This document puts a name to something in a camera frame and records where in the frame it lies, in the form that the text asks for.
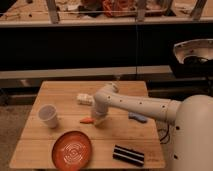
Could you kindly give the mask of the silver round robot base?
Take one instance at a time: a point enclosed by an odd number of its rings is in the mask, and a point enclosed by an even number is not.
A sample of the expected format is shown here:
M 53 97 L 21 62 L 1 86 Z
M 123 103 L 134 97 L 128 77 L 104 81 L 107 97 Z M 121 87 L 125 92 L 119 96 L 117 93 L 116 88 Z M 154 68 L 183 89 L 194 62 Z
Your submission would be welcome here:
M 213 39 L 193 39 L 173 46 L 173 54 L 180 64 L 190 56 L 200 57 L 206 60 L 213 59 Z

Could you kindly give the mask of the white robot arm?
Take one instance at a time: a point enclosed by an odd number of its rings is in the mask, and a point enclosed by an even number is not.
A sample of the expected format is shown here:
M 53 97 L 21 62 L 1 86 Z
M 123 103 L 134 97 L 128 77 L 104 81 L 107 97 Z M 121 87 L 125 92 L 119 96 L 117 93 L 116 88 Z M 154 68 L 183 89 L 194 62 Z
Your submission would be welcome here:
M 96 124 L 114 107 L 174 125 L 172 171 L 213 171 L 213 97 L 193 95 L 176 101 L 127 96 L 108 83 L 93 99 L 91 115 Z

